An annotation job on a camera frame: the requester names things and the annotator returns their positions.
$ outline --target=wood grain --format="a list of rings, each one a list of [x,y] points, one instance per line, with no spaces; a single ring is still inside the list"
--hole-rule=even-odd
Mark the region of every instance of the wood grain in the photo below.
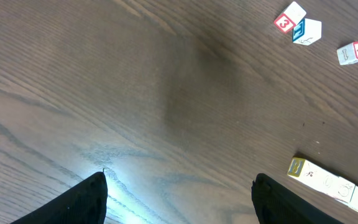
[[[344,223],[358,213],[286,176],[301,153],[358,185],[358,0],[0,1],[0,223],[105,168],[106,223],[257,223],[264,172]]]

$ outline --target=stack of blocks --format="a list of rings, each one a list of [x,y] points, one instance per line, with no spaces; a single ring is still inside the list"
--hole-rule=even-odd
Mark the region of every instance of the stack of blocks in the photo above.
[[[277,17],[274,24],[283,32],[293,29],[294,44],[311,45],[321,39],[321,21],[304,19],[306,11],[295,1],[292,2]],[[350,65],[358,62],[358,42],[353,42],[337,50],[340,65]]]
[[[358,212],[358,186],[306,159],[292,158],[287,175]]]

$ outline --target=number 3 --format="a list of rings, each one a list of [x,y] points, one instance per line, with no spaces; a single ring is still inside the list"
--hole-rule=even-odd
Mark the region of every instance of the number 3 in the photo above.
[[[281,28],[286,28],[286,26],[290,24],[290,21],[288,19],[284,20],[284,22],[284,24],[280,23]]]

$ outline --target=white block with blue face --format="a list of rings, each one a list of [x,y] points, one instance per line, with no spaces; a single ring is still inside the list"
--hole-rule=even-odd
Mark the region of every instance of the white block with blue face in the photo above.
[[[294,44],[311,45],[321,39],[322,28],[321,21],[302,19],[293,29],[292,42]]]

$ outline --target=wooden table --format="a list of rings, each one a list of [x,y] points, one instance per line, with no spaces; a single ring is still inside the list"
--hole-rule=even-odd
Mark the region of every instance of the wooden table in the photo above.
[[[286,176],[301,154],[358,185],[358,0],[0,0],[0,223],[105,168],[106,223],[258,223],[264,172],[345,223],[358,213]]]

